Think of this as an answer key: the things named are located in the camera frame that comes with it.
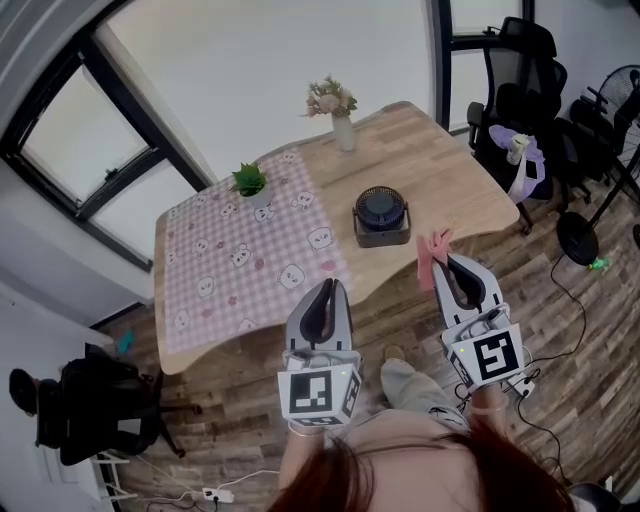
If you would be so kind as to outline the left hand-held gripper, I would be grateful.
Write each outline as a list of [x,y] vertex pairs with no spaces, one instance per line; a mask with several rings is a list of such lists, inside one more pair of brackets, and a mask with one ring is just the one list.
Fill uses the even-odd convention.
[[[286,322],[286,347],[350,349],[352,321],[348,295],[337,279],[325,279],[308,291]],[[277,374],[282,416],[303,427],[350,423],[361,390],[356,351],[287,350]]]

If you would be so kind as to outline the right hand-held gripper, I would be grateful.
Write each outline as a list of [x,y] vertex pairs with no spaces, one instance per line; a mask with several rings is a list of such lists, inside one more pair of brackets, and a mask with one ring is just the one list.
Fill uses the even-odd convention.
[[447,326],[441,344],[467,391],[472,394],[520,374],[520,326],[511,322],[494,274],[469,257],[449,254],[446,263],[432,265],[432,275]]

